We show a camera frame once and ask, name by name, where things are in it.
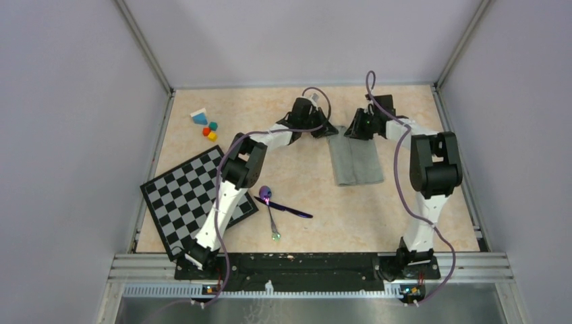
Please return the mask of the grey cloth napkin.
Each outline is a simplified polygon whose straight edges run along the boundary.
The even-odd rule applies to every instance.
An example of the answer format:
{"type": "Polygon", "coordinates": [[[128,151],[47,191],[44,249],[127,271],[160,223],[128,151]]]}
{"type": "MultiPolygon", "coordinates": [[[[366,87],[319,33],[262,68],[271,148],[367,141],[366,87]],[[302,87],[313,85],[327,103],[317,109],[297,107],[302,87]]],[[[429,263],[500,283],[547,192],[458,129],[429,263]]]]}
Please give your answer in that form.
{"type": "Polygon", "coordinates": [[[365,186],[384,182],[384,174],[373,140],[344,136],[347,128],[335,126],[338,134],[328,136],[335,184],[339,187],[365,186]]]}

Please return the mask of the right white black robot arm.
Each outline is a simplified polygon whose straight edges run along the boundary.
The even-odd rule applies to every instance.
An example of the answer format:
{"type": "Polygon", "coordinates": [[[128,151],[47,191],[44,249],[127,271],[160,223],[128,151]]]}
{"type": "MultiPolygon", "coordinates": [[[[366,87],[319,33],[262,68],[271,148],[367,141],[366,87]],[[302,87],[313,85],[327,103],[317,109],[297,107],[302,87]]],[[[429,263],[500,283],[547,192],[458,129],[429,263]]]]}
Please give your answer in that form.
{"type": "Polygon", "coordinates": [[[417,211],[401,238],[395,257],[397,273],[415,277],[434,254],[434,235],[440,213],[461,185],[463,174],[457,137],[437,132],[396,114],[390,94],[366,95],[367,108],[357,109],[345,136],[371,140],[374,135],[394,140],[397,149],[409,150],[409,181],[416,192],[417,211]]]}

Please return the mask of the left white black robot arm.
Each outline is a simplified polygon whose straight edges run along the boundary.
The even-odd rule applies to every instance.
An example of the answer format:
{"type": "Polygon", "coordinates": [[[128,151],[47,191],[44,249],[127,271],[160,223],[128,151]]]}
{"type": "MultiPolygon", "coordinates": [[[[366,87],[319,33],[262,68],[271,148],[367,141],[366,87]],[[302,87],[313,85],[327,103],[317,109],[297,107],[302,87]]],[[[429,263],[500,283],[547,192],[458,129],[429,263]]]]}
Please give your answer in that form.
{"type": "Polygon", "coordinates": [[[200,279],[216,271],[216,255],[224,247],[223,234],[240,199],[258,181],[266,154],[294,143],[303,133],[320,138],[333,134],[331,102],[325,113],[316,102],[318,96],[296,98],[293,108],[269,129],[235,135],[223,155],[215,178],[215,200],[205,223],[195,238],[185,246],[184,257],[191,271],[200,279]]]}

